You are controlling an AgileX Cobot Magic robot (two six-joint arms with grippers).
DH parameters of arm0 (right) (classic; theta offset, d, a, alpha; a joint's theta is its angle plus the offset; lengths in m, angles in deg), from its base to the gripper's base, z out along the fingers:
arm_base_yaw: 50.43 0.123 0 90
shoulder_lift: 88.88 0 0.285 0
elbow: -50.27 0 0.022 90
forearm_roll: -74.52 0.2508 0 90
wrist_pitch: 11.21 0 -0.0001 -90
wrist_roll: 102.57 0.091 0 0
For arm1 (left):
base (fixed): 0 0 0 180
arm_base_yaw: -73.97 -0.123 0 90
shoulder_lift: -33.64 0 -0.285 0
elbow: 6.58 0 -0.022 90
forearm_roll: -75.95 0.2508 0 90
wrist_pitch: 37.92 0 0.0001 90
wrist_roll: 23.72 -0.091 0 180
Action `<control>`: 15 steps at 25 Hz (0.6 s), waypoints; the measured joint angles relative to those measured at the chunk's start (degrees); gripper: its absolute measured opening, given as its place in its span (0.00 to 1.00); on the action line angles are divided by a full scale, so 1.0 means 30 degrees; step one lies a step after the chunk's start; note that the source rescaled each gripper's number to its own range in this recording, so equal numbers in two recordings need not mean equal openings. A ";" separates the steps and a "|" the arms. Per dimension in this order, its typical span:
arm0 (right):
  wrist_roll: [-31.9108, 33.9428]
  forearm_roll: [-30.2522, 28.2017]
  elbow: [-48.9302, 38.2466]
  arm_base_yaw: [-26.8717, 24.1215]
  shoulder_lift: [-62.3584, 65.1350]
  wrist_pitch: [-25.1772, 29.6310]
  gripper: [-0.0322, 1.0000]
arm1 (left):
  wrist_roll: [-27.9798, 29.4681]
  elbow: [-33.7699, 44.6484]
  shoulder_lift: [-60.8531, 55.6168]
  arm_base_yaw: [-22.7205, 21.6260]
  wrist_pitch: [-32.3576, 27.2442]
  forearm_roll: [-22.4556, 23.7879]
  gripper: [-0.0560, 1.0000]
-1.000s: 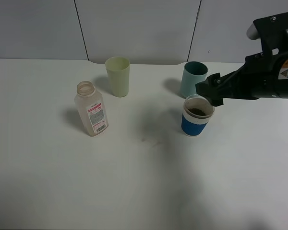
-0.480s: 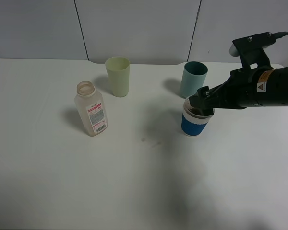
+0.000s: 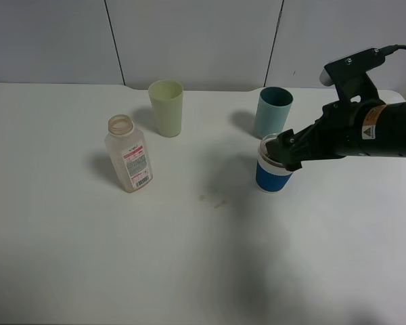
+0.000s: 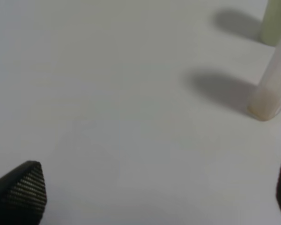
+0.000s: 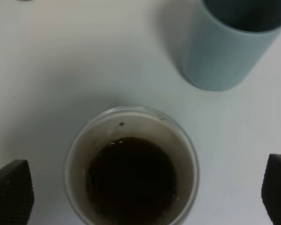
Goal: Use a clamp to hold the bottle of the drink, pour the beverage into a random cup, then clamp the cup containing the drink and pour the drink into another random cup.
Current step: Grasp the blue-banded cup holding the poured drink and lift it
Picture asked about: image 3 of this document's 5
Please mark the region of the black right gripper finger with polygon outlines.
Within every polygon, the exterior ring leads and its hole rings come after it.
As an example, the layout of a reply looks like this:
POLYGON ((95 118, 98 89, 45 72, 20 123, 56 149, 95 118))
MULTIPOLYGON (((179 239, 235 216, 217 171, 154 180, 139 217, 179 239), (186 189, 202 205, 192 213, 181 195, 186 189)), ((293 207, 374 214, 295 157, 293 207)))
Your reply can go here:
POLYGON ((297 171, 302 168, 302 163, 291 153, 293 143, 289 137, 278 135, 264 141, 266 156, 279 163, 287 171, 297 171))

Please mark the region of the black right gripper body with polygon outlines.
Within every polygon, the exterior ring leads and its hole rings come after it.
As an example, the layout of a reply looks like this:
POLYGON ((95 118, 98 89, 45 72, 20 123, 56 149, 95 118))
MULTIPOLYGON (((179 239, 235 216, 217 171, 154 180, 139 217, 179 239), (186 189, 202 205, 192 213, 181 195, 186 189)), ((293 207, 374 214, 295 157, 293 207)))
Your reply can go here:
POLYGON ((361 109, 361 102, 330 103, 312 125, 297 133, 288 129, 279 135, 290 138, 291 153, 299 161, 361 156, 361 126, 356 122, 361 109))

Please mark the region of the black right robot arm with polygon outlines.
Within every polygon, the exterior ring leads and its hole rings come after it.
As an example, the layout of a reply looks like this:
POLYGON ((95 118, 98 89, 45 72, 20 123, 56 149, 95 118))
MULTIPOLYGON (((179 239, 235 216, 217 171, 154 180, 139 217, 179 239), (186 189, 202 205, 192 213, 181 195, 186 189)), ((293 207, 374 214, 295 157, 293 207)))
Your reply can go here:
POLYGON ((302 162, 346 156, 406 157, 406 102, 381 100, 334 102, 322 116, 299 131, 289 129, 265 146, 269 158, 288 171, 302 162))

